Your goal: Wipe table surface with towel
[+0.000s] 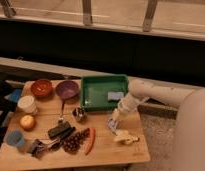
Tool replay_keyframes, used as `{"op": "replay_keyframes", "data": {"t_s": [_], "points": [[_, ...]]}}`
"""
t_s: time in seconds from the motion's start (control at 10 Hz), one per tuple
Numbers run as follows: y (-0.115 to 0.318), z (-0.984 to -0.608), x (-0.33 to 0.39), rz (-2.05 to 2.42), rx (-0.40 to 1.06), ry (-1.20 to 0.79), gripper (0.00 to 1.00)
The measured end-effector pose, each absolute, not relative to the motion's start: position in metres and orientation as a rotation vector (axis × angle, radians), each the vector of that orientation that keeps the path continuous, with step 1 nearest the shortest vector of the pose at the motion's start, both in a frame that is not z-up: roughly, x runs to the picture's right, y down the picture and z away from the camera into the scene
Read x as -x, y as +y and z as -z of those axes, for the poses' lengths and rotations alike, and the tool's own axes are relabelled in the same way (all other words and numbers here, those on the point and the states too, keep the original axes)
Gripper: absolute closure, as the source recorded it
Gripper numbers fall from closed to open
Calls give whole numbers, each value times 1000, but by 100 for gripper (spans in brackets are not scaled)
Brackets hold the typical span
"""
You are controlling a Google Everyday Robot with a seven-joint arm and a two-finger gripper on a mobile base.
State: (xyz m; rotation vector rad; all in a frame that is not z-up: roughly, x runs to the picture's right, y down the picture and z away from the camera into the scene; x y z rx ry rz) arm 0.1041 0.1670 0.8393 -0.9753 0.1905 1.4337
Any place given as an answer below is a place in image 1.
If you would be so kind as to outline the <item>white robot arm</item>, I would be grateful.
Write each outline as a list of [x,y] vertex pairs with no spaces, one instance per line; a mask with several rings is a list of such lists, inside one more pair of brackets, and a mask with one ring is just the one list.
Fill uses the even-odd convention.
[[108,119],[108,126],[117,138],[120,138],[119,123],[148,99],[178,109],[171,171],[205,171],[205,88],[185,89],[131,80],[128,93]]

